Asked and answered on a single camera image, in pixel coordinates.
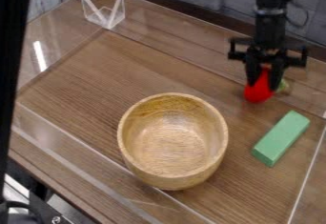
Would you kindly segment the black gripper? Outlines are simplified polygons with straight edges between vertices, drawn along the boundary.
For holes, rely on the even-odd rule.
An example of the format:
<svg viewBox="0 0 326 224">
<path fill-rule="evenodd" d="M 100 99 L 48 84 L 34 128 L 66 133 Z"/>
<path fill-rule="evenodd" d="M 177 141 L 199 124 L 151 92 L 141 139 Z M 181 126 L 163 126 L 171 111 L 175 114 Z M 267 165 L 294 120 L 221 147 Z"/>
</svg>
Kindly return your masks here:
<svg viewBox="0 0 326 224">
<path fill-rule="evenodd" d="M 230 39 L 229 59 L 246 62 L 250 86 L 255 85 L 261 75 L 259 63 L 272 64 L 269 81 L 270 90 L 276 91 L 282 82 L 285 66 L 300 68 L 308 66 L 309 47 L 304 42 L 286 40 L 277 49 L 270 49 L 258 45 L 253 38 L 234 37 Z"/>
</svg>

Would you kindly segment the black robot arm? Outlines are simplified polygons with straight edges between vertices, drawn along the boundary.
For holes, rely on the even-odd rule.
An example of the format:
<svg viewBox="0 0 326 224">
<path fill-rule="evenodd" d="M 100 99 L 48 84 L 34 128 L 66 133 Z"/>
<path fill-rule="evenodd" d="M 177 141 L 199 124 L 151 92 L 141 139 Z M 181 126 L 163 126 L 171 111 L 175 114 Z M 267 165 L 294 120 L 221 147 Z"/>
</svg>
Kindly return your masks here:
<svg viewBox="0 0 326 224">
<path fill-rule="evenodd" d="M 272 66 L 267 86 L 280 88 L 289 67 L 308 66 L 309 47 L 286 39 L 288 5 L 293 0 L 255 0 L 255 33 L 253 37 L 230 39 L 229 59 L 245 63 L 250 86 L 258 82 L 262 65 Z"/>
</svg>

